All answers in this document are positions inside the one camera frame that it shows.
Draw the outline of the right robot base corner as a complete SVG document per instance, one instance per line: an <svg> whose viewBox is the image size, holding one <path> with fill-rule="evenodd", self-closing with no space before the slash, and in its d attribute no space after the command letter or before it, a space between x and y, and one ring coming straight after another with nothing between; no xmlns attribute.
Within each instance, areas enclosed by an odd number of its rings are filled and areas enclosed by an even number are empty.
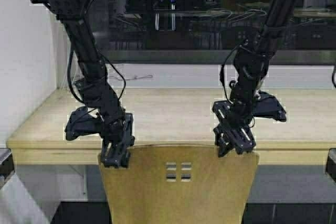
<svg viewBox="0 0 336 224"><path fill-rule="evenodd" d="M326 174L336 182L336 156L335 156L336 149L331 148L328 152L327 162L325 166Z"/></svg>

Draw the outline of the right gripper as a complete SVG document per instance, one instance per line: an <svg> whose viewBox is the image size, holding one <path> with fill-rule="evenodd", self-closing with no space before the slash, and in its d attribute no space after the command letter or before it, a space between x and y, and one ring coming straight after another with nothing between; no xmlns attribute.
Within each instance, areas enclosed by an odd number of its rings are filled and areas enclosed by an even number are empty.
<svg viewBox="0 0 336 224"><path fill-rule="evenodd" d="M214 102L212 106L218 119L218 125L214 127L218 157L224 157L231 150L238 155L251 153L256 146L249 123L235 115L230 107L227 100Z"/></svg>

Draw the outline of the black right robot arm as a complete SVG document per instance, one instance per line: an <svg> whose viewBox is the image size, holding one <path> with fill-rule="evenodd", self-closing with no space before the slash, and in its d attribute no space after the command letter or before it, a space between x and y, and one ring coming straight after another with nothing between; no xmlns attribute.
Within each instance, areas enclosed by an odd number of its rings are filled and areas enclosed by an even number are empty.
<svg viewBox="0 0 336 224"><path fill-rule="evenodd" d="M218 157L226 156L231 150L238 155L253 151L256 141L250 123L256 118L287 120L287 112L278 99L260 88L296 3L297 0L272 0L265 22L255 37L244 39L229 53L234 56L238 78L229 83L231 91L225 93L225 99L215 102L212 107L219 121L213 129Z"/></svg>

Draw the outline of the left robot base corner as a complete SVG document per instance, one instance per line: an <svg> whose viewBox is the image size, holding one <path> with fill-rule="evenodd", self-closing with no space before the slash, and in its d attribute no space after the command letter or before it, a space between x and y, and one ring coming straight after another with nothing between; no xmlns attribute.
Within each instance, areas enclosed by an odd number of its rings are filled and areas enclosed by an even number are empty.
<svg viewBox="0 0 336 224"><path fill-rule="evenodd" d="M13 153L9 148L1 148L1 188L3 188L6 183L15 174L15 165L13 159Z"/></svg>

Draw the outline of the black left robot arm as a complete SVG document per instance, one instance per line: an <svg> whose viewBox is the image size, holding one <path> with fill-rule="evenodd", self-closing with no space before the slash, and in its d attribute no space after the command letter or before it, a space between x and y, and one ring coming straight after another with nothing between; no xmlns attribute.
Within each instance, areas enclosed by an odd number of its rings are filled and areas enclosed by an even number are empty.
<svg viewBox="0 0 336 224"><path fill-rule="evenodd" d="M106 59L97 47L89 24L88 10L94 0L30 0L43 4L63 24L71 42L71 55L77 56L83 77L71 91L83 104L73 111L65 127L66 140L99 134L102 139L100 161L106 167L129 166L134 144L133 115L125 111L108 83Z"/></svg>

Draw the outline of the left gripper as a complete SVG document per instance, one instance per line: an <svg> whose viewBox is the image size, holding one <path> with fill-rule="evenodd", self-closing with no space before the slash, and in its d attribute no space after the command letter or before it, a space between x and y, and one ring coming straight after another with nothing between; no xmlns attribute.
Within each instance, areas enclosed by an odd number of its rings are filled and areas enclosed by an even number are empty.
<svg viewBox="0 0 336 224"><path fill-rule="evenodd" d="M105 125L101 132L102 150L100 161L105 167L128 168L131 153L128 150L134 145L135 137L132 135L133 114L126 113L124 119L118 120L109 126Z"/></svg>

